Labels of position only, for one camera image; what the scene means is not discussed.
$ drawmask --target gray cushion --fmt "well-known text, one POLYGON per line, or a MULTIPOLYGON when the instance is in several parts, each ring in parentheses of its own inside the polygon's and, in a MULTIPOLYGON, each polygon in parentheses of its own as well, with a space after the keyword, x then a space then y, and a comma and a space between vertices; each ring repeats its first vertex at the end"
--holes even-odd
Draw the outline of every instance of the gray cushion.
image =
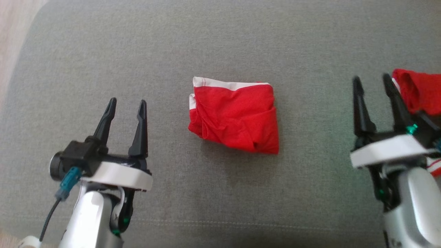
MULTIPOLYGON (((51 156, 93 133, 118 98, 108 146, 125 154, 148 104, 152 191, 137 193, 126 247, 381 247, 381 204, 354 170, 351 78, 391 128, 381 74, 441 71, 437 0, 54 0, 37 15, 0 122, 0 222, 39 235, 58 183, 51 156), (192 77, 269 82, 280 154, 187 130, 192 77)), ((59 205, 57 242, 76 192, 59 205)))

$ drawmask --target green led light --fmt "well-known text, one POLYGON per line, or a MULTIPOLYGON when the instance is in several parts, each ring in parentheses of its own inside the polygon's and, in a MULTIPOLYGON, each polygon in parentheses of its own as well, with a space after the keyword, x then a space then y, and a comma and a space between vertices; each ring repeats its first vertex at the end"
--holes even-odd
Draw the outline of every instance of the green led light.
POLYGON ((408 126, 406 127, 407 129, 407 134, 414 134, 416 132, 416 130, 418 129, 418 125, 417 124, 413 124, 412 126, 408 126))

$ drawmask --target red garment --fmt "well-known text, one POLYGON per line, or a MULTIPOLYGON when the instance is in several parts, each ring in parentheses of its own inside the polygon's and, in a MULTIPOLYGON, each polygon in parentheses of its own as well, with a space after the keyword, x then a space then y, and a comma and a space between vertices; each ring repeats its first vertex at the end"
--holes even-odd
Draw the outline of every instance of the red garment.
POLYGON ((392 77, 409 112, 414 114, 422 109, 429 115, 441 114, 441 74, 395 69, 392 77))
POLYGON ((193 86, 190 131, 231 148, 279 153, 276 108, 270 84, 194 77, 193 86))

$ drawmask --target wooden floor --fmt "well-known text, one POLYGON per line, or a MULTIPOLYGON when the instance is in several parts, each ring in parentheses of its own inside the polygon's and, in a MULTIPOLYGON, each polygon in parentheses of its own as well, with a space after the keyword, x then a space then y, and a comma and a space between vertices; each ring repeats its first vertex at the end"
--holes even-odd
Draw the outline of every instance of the wooden floor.
MULTIPOLYGON (((29 27, 38 10, 47 2, 48 0, 0 0, 0 111, 29 27)), ((0 229, 0 248, 17 247, 20 239, 0 229)))

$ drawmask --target robotic arm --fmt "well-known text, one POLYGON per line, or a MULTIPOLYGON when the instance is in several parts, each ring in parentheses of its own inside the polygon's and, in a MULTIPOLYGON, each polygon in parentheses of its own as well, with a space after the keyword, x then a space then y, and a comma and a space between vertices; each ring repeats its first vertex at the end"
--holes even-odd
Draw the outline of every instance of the robotic arm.
POLYGON ((383 82, 394 126, 391 132, 378 133, 363 99, 360 78, 353 79, 357 138, 352 166, 369 170, 375 197, 383 202, 386 247, 439 248, 441 192, 425 167, 427 157, 441 156, 441 130, 424 112, 411 117, 388 74, 383 75, 383 82))
POLYGON ((49 173, 61 181, 57 201, 51 209, 40 239, 29 236, 20 247, 39 247, 49 219, 60 201, 65 201, 74 185, 80 193, 72 217, 63 234, 60 248, 120 248, 120 234, 130 224, 135 191, 150 190, 152 174, 147 169, 147 106, 141 101, 138 127, 128 155, 109 154, 106 146, 110 124, 115 116, 116 98, 112 98, 93 136, 84 142, 71 141, 50 161, 49 173))

